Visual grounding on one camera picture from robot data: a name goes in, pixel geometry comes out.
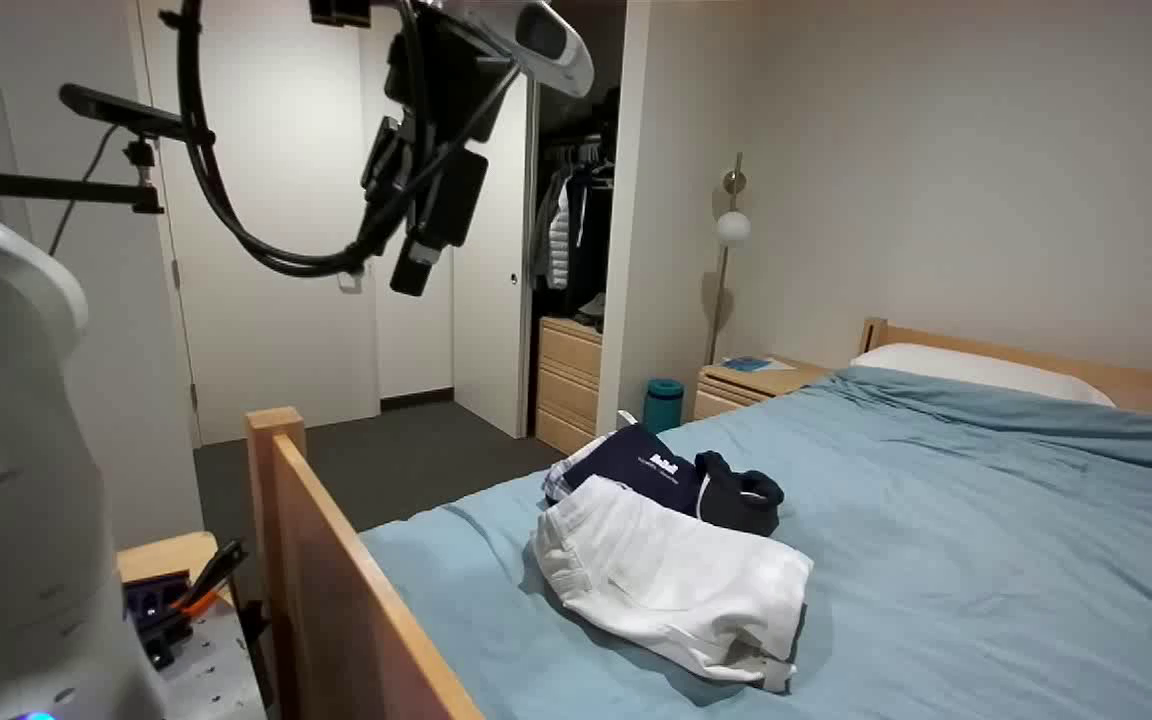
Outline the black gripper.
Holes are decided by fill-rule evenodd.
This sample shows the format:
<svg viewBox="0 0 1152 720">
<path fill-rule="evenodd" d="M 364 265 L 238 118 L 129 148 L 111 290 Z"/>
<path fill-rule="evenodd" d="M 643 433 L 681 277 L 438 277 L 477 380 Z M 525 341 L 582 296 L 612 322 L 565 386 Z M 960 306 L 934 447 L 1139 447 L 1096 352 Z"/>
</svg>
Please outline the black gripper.
<svg viewBox="0 0 1152 720">
<path fill-rule="evenodd" d="M 391 269 L 389 286 L 399 296 L 422 296 L 443 249 L 462 249 L 468 241 L 468 224 L 488 174 L 488 160 L 455 148 L 424 189 L 406 196 L 406 184 L 416 174 L 412 139 L 395 118 L 378 129 L 367 164 L 364 164 L 364 224 L 360 249 L 382 256 L 395 228 L 406 228 L 406 245 Z"/>
</svg>

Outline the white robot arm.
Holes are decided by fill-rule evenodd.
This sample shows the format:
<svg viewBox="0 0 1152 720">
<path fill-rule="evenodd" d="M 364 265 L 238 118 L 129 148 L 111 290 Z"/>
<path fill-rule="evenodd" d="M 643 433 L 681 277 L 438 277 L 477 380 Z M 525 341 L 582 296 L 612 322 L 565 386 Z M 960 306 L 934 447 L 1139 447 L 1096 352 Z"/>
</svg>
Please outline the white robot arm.
<svg viewBox="0 0 1152 720">
<path fill-rule="evenodd" d="M 364 164 L 360 230 L 325 256 L 243 237 L 285 277 L 357 277 L 391 256 L 416 296 L 439 252 L 468 241 L 488 174 L 479 143 L 514 81 L 565 95 L 595 81 L 586 36 L 549 0 L 308 0 L 320 24 L 399 12 Z M 103 198 L 147 210 L 153 184 L 0 174 L 0 196 Z M 171 693 L 129 612 L 103 478 L 71 412 L 64 362 L 86 341 L 87 296 L 44 249 L 0 224 L 0 720 L 167 720 Z"/>
</svg>

